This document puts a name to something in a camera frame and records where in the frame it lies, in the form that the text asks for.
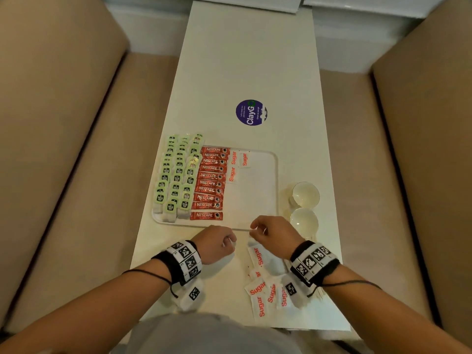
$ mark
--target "person's left arm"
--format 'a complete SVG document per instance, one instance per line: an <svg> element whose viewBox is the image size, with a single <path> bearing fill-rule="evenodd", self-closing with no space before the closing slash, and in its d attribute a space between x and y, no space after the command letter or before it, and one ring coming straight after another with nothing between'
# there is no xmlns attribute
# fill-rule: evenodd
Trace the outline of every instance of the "person's left arm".
<svg viewBox="0 0 472 354"><path fill-rule="evenodd" d="M203 264L233 253L228 227L210 226L198 233L196 244ZM167 266L150 260L137 267L172 281ZM142 272L128 272L85 293L35 321L0 345L0 354L107 353L169 288L168 283Z"/></svg>

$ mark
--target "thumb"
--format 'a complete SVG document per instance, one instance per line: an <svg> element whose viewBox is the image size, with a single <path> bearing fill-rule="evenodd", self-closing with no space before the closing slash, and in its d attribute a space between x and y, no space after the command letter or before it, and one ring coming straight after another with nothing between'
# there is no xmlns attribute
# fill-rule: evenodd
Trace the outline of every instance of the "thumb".
<svg viewBox="0 0 472 354"><path fill-rule="evenodd" d="M261 245L264 245L264 243L266 242L267 240L267 236L264 235L262 229L260 227L258 227L257 229L255 230L251 230L249 232L249 235L254 238L257 242L259 242Z"/></svg>
<svg viewBox="0 0 472 354"><path fill-rule="evenodd" d="M225 245L225 247L223 247L223 252L226 256L232 254L235 251L235 248L228 237L223 239L223 244Z"/></svg>

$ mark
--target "hand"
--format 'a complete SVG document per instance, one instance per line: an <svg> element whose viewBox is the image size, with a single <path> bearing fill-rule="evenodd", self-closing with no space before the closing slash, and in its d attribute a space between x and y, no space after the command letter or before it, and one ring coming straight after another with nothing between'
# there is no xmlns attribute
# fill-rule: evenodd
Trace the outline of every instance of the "hand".
<svg viewBox="0 0 472 354"><path fill-rule="evenodd" d="M197 245L197 250L203 264L212 264L235 251L231 241L237 238L233 230L223 226L209 226L200 231L192 241Z"/></svg>
<svg viewBox="0 0 472 354"><path fill-rule="evenodd" d="M293 226L281 216L259 216L251 223L249 233L266 250L290 260L295 249L305 241Z"/></svg>

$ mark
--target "gray shirt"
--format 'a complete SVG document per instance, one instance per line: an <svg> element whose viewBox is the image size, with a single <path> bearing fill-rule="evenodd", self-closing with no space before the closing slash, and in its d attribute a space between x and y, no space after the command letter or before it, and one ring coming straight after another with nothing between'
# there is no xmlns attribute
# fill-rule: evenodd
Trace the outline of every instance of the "gray shirt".
<svg viewBox="0 0 472 354"><path fill-rule="evenodd" d="M126 354L301 354L296 343L272 328L244 327L215 314L170 314L138 323Z"/></svg>

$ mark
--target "beige upholstery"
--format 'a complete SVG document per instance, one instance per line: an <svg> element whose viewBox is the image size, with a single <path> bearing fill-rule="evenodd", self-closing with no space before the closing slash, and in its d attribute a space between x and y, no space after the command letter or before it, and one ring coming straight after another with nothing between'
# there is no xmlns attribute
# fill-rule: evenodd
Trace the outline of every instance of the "beige upholstery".
<svg viewBox="0 0 472 354"><path fill-rule="evenodd" d="M174 57L125 58L8 331L129 269L176 69Z"/></svg>
<svg viewBox="0 0 472 354"><path fill-rule="evenodd" d="M472 346L472 0L446 0L374 65L446 331Z"/></svg>
<svg viewBox="0 0 472 354"><path fill-rule="evenodd" d="M100 0L0 0L0 323L126 48Z"/></svg>
<svg viewBox="0 0 472 354"><path fill-rule="evenodd" d="M321 71L344 263L430 319L369 76Z"/></svg>

